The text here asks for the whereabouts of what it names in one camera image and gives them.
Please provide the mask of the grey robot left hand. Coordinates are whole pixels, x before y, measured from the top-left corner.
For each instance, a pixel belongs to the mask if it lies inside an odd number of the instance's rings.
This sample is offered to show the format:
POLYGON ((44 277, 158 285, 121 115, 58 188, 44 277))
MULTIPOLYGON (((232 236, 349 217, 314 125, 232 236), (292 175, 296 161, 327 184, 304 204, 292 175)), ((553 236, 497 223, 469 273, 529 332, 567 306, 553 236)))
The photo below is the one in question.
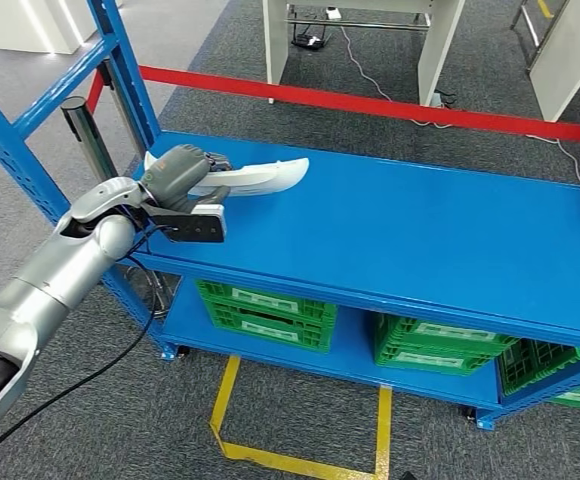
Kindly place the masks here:
POLYGON ((145 168, 139 182, 158 207, 179 213, 191 213, 198 200, 189 192, 211 172, 229 171, 227 157, 184 144, 172 147, 145 168))

